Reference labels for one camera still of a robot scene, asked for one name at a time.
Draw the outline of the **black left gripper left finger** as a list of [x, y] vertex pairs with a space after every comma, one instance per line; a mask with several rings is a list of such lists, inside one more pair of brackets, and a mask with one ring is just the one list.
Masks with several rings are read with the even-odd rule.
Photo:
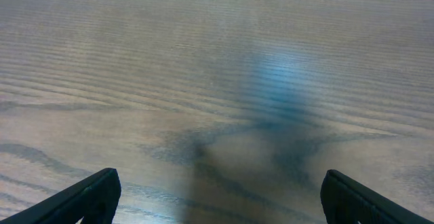
[[1, 224], [111, 224], [120, 196], [117, 170], [105, 168]]

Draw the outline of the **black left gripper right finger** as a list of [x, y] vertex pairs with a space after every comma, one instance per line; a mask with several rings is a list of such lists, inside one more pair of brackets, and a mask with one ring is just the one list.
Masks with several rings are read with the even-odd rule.
[[433, 224], [337, 170], [326, 172], [320, 199], [328, 224]]

